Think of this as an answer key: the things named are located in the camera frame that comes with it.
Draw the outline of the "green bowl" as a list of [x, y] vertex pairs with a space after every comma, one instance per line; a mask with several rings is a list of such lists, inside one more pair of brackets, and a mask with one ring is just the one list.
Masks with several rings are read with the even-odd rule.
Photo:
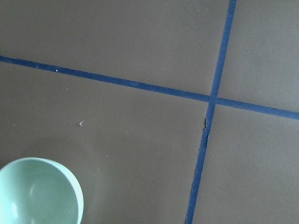
[[64, 165], [28, 157], [1, 168], [2, 224], [79, 224], [83, 211], [81, 186]]

